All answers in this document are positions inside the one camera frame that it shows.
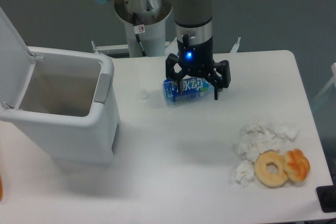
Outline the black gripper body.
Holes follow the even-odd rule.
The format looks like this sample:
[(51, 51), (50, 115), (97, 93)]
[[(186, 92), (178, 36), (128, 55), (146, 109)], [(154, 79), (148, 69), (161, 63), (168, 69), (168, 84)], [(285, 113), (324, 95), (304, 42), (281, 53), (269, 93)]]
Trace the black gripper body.
[(191, 77), (215, 80), (213, 60), (213, 38), (200, 44), (191, 44), (191, 36), (185, 33), (182, 42), (178, 41), (178, 65), (181, 70), (176, 74), (175, 80), (182, 80), (186, 75)]

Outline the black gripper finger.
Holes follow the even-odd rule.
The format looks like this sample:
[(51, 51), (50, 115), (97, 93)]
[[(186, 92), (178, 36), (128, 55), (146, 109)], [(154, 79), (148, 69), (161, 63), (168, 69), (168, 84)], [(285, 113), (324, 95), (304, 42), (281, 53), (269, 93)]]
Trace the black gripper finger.
[[(180, 66), (180, 71), (175, 71), (175, 65)], [(167, 79), (171, 79), (177, 84), (177, 89), (180, 94), (183, 93), (183, 78), (188, 75), (188, 67), (183, 63), (180, 57), (175, 54), (169, 54), (165, 60), (165, 74)]]
[(218, 100), (219, 93), (228, 88), (231, 82), (229, 61), (215, 62), (212, 60), (205, 70), (204, 78), (214, 87), (214, 99)]

